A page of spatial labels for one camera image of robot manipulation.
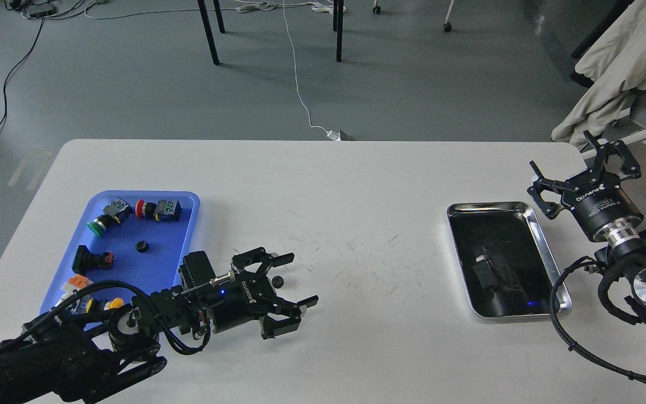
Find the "blue tray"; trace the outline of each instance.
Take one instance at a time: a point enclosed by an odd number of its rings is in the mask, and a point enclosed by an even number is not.
[[[156,222],[131,214],[121,225],[112,225],[102,237],[97,237],[87,228],[86,222],[101,215],[102,209],[117,198],[131,204],[132,208],[135,208],[139,199],[146,202],[175,199],[181,204],[181,217],[177,222]],[[49,311],[64,294],[61,287],[74,276],[71,264],[79,245],[87,246],[93,254],[110,251],[114,255],[112,268],[88,269],[85,276],[94,282],[115,279],[130,283],[146,293],[178,284],[177,269],[189,251],[200,204],[196,194],[184,191],[103,191],[94,195],[84,209],[39,312]],[[136,243],[140,240],[149,243],[148,251],[136,251]],[[96,292],[93,296],[108,301],[121,297],[129,302],[133,293],[124,289],[109,289]]]

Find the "table leg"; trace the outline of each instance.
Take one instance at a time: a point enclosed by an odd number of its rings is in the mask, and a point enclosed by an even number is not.
[[[343,0],[338,1],[338,41],[336,41],[335,61],[340,62],[343,59]]]
[[[223,15],[221,15],[221,4],[218,0],[213,0],[213,8],[216,10],[216,20],[218,20],[218,30],[222,33],[226,33],[226,28],[223,26]]]
[[[213,64],[218,66],[218,53],[216,52],[216,44],[213,42],[213,33],[211,31],[211,22],[208,21],[208,13],[206,11],[206,3],[204,0],[198,0],[198,8],[201,11],[201,20],[203,20],[203,29],[206,31],[206,39],[208,40],[208,48],[211,50],[211,59]]]
[[[333,31],[338,30],[338,0],[333,0]]]

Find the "white cloth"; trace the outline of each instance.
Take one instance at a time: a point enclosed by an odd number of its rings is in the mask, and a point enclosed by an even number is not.
[[[565,120],[552,131],[552,140],[581,148],[583,131],[599,136],[620,114],[630,90],[646,79],[646,0],[625,10],[575,66],[594,85]]]

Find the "stainless steel tray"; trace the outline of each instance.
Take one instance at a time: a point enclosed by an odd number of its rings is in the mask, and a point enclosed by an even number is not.
[[[454,204],[448,222],[470,307],[485,319],[544,317],[560,274],[538,218],[524,202]],[[572,309],[563,286],[558,314]]]

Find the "black nut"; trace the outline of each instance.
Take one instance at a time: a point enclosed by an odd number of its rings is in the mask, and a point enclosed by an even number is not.
[[[145,253],[148,250],[149,250],[149,243],[147,243],[146,240],[141,240],[138,243],[136,243],[136,251],[138,251],[139,253]]]

